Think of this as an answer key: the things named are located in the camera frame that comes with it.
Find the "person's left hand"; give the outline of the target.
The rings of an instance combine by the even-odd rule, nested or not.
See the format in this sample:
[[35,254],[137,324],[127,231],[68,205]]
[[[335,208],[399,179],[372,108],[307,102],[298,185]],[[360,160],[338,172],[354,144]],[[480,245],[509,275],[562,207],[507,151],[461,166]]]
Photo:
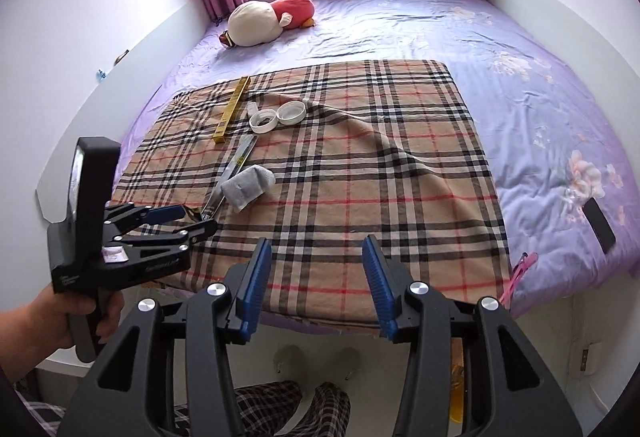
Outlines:
[[85,317],[96,302],[74,292],[56,294],[48,284],[28,305],[1,314],[1,369],[15,384],[59,349],[74,345],[68,318]]

